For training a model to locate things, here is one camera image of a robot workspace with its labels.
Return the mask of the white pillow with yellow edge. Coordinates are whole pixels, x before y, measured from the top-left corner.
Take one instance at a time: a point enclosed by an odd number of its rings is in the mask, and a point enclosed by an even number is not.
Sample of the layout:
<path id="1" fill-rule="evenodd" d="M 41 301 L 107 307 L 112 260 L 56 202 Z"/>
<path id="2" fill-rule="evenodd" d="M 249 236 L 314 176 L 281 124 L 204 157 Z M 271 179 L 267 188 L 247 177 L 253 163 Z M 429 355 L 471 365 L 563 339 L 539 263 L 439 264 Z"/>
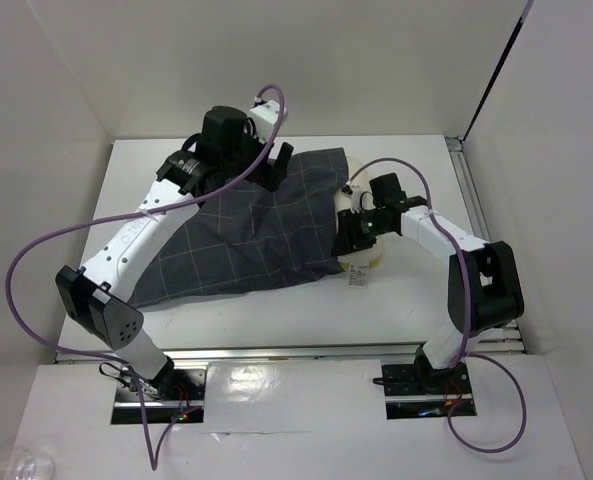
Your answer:
<path id="1" fill-rule="evenodd" d="M 332 255 L 347 275 L 347 286 L 366 289 L 370 271 L 382 259 L 384 247 L 375 233 L 374 204 L 370 175 L 357 171 L 362 163 L 348 156 L 348 180 L 334 194 L 336 237 Z"/>

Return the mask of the dark grey checked pillowcase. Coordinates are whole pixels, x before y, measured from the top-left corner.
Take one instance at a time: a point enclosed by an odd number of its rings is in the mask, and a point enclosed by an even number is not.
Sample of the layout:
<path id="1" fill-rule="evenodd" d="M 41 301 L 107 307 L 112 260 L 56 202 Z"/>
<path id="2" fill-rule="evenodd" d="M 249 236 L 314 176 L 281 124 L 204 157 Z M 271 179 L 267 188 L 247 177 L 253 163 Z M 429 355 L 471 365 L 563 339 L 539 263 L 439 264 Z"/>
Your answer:
<path id="1" fill-rule="evenodd" d="M 348 178 L 343 149 L 305 151 L 276 192 L 243 182 L 209 200 L 150 262 L 130 305 L 280 289 L 342 272 L 332 254 L 335 195 Z"/>

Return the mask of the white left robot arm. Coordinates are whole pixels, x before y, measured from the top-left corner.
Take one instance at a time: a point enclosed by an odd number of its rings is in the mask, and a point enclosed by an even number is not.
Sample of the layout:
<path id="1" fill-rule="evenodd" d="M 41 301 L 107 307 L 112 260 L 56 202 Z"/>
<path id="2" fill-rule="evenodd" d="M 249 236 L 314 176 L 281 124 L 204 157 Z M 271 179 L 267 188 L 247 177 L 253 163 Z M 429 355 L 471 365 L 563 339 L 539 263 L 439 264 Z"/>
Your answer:
<path id="1" fill-rule="evenodd" d="M 129 305 L 138 280 L 176 231 L 195 216 L 227 181 L 242 178 L 275 191 L 286 176 L 293 148 L 269 154 L 287 117 L 285 106 L 255 99 L 248 112 L 217 106 L 156 172 L 137 210 L 104 247 L 80 267 L 64 266 L 55 282 L 66 313 L 102 341 L 138 375 L 139 389 L 165 397 L 182 374 L 144 329 L 144 317 Z"/>

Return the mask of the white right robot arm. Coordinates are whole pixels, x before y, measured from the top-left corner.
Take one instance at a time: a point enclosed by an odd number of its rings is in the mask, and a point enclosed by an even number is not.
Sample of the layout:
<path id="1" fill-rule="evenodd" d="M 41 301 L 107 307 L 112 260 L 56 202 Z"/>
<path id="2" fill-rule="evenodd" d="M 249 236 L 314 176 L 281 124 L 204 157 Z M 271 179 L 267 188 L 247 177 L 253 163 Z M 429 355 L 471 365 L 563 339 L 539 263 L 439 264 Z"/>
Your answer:
<path id="1" fill-rule="evenodd" d="M 415 354 L 412 379 L 424 392 L 445 383 L 464 355 L 491 330 L 524 313 L 512 248 L 468 234 L 440 216 L 425 196 L 408 196 L 398 177 L 348 183 L 336 200 L 332 255 L 346 268 L 370 267 L 382 257 L 380 237 L 396 234 L 423 247 L 447 268 L 446 323 Z"/>

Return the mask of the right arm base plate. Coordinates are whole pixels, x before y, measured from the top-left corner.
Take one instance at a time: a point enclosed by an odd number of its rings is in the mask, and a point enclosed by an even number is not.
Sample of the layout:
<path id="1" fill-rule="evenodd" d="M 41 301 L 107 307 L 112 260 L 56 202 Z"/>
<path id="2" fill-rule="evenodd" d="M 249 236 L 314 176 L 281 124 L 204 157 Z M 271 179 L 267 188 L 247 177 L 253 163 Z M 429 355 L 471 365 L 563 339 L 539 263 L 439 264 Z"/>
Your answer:
<path id="1" fill-rule="evenodd" d="M 476 416 L 476 406 L 467 366 L 432 370 L 427 362 L 385 364 L 372 383 L 383 389 L 388 420 Z"/>

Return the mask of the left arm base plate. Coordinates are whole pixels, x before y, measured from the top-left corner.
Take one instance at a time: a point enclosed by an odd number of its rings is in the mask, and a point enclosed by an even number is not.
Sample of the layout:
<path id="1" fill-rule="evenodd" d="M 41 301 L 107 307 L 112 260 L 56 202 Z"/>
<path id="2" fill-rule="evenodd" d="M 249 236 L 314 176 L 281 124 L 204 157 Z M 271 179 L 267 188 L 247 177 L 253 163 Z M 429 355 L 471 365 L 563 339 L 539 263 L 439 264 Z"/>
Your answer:
<path id="1" fill-rule="evenodd" d="M 113 380 L 116 386 L 110 423 L 141 425 L 136 383 L 127 369 L 102 362 L 98 371 L 101 376 Z M 140 381 L 149 424 L 167 424 L 175 417 L 178 417 L 180 424 L 199 424 L 204 421 L 207 365 L 181 368 L 179 376 L 180 379 L 165 393 L 160 393 L 150 384 Z"/>

